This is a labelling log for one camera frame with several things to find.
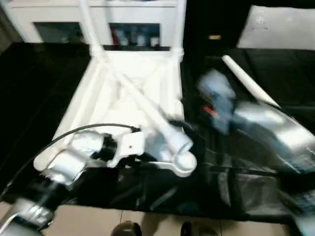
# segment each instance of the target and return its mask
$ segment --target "person's foot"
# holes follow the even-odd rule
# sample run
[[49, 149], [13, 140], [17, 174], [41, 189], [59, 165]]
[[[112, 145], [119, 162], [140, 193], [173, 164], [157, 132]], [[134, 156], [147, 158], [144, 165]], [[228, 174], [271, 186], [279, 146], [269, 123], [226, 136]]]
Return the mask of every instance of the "person's foot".
[[218, 236], [218, 234], [206, 225], [185, 222], [181, 228], [181, 236]]
[[111, 236], [142, 236], [142, 233], [137, 223], [125, 221], [113, 229]]

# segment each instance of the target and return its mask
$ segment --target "white stand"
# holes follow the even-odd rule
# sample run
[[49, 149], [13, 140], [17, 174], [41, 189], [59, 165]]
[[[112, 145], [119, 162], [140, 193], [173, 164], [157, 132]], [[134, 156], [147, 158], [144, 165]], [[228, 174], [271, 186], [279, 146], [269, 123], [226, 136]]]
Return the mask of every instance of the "white stand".
[[[195, 157], [188, 152], [191, 140], [181, 131], [169, 125], [166, 118], [184, 119], [180, 62], [186, 13], [186, 1], [177, 6], [174, 45], [169, 52], [105, 51], [99, 44], [94, 22], [85, 0], [80, 0], [85, 32], [88, 34], [92, 59], [75, 95], [64, 115], [55, 137], [68, 130], [93, 123], [121, 123], [141, 127], [146, 133], [148, 152], [155, 145], [155, 138], [164, 137], [159, 146], [158, 160], [176, 161], [189, 171], [196, 166]], [[114, 136], [126, 132], [124, 128], [98, 128], [98, 132]], [[53, 147], [34, 161], [38, 170], [46, 168], [58, 151], [65, 147], [71, 136], [58, 148]]]

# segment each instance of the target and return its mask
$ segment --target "white base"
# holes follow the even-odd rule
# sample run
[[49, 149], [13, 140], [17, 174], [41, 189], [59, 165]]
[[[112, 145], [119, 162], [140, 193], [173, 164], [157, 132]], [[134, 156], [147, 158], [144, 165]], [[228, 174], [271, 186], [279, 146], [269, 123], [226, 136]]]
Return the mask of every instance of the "white base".
[[[184, 118], [179, 62], [170, 52], [106, 51], [111, 66], [128, 75], [144, 95], [168, 118]], [[110, 70], [92, 59], [55, 133], [55, 137], [93, 123], [121, 123], [141, 127], [146, 135], [157, 130]], [[119, 135], [125, 128], [97, 129]], [[41, 171], [71, 137], [39, 155], [34, 167]]]

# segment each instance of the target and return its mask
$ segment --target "red object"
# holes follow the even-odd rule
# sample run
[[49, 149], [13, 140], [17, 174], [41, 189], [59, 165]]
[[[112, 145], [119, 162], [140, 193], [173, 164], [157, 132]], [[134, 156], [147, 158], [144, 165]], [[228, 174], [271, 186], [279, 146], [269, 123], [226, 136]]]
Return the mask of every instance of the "red object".
[[217, 114], [214, 110], [212, 110], [210, 107], [203, 106], [202, 109], [203, 109], [206, 113], [208, 113], [208, 114], [210, 114], [210, 115], [212, 115], [212, 116], [217, 116], [217, 115], [218, 115], [218, 114]]

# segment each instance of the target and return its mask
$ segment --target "black surface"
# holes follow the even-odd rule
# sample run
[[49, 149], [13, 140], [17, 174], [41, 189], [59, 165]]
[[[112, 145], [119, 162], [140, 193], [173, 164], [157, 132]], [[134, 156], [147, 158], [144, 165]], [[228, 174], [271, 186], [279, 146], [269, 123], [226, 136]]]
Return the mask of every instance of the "black surface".
[[[315, 131], [312, 80], [315, 52], [241, 49], [227, 52], [280, 105]], [[89, 59], [86, 45], [14, 44], [0, 56], [1, 102], [5, 111], [1, 134], [6, 137], [0, 160], [1, 189], [26, 160], [52, 139]], [[228, 77], [238, 100], [252, 97], [218, 55], [205, 57], [198, 70], [187, 61], [185, 57], [182, 63], [182, 102], [186, 121], [197, 127], [190, 134], [195, 143], [192, 151], [198, 159], [196, 171], [188, 178], [180, 178], [168, 170], [90, 170], [86, 173], [89, 178], [72, 193], [69, 203], [287, 222], [289, 217], [277, 195], [279, 176], [239, 161], [242, 152], [235, 152], [238, 147], [232, 136], [218, 134], [204, 119], [195, 84], [202, 73], [216, 68]], [[13, 201], [35, 175], [30, 165], [5, 199]]]

